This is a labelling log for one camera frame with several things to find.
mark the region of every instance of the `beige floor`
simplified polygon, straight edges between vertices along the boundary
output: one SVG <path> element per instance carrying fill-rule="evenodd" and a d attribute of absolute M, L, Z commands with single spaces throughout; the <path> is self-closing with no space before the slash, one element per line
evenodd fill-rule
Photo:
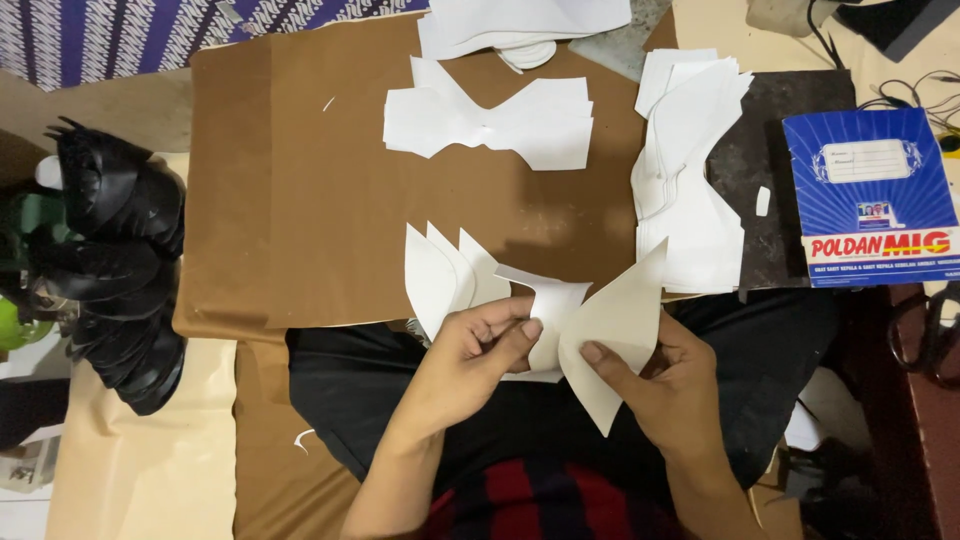
<path fill-rule="evenodd" d="M 0 136 L 7 132 L 47 152 L 54 141 L 44 127 L 68 116 L 156 152 L 190 148 L 190 70 L 138 75 L 53 92 L 0 70 Z M 0 158 L 12 153 L 0 148 Z"/>

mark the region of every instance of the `blue patterned cloth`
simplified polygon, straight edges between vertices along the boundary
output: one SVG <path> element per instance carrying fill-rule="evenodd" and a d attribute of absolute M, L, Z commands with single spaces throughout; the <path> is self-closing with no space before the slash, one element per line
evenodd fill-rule
<path fill-rule="evenodd" d="M 203 47 L 428 0 L 0 0 L 0 67 L 44 90 L 177 69 Z"/>

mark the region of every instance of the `blue notebook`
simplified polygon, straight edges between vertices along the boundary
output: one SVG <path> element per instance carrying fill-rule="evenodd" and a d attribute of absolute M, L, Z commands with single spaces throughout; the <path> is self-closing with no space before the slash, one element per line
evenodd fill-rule
<path fill-rule="evenodd" d="M 810 283 L 960 278 L 957 214 L 922 109 L 783 120 Z"/>

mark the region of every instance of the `stack of paper patterns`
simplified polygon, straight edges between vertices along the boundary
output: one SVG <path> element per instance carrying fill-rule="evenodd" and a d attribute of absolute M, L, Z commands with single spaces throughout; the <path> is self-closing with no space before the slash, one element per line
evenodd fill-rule
<path fill-rule="evenodd" d="M 587 79 L 536 79 L 493 109 L 473 102 L 440 63 L 410 57 L 414 87 L 387 92 L 389 150 L 431 158 L 449 144 L 514 150 L 535 171 L 587 167 L 593 102 Z"/>
<path fill-rule="evenodd" d="M 647 55 L 636 111 L 647 119 L 646 146 L 631 175 L 636 256 L 670 238 L 667 292 L 731 292 L 740 283 L 740 216 L 704 177 L 707 155 L 742 114 L 753 76 L 713 49 L 658 49 Z"/>
<path fill-rule="evenodd" d="M 530 316 L 543 323 L 528 355 L 530 371 L 504 380 L 558 382 L 573 393 L 606 436 L 623 400 L 580 356 L 585 341 L 616 351 L 639 373 L 657 347 L 660 283 L 667 242 L 584 302 L 591 283 L 567 283 L 517 270 L 496 260 L 467 232 L 454 247 L 433 225 L 426 236 L 407 224 L 404 280 L 407 297 L 432 341 L 450 312 L 510 296 L 510 282 L 534 289 Z"/>
<path fill-rule="evenodd" d="M 630 0 L 430 0 L 419 21 L 420 50 L 449 60 L 493 47 L 522 73 L 550 60 L 555 39 L 592 36 L 630 24 Z"/>

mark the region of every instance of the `person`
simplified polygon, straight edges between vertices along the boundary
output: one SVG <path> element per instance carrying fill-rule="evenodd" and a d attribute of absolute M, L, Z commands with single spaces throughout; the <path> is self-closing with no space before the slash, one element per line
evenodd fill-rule
<path fill-rule="evenodd" d="M 288 333 L 291 402 L 362 481 L 342 538 L 767 538 L 744 489 L 835 333 L 828 291 L 687 301 L 710 344 L 662 311 L 640 377 L 584 343 L 624 400 L 608 437 L 565 380 L 501 381 L 529 369 L 532 304 L 453 313 L 425 352 L 382 324 Z"/>

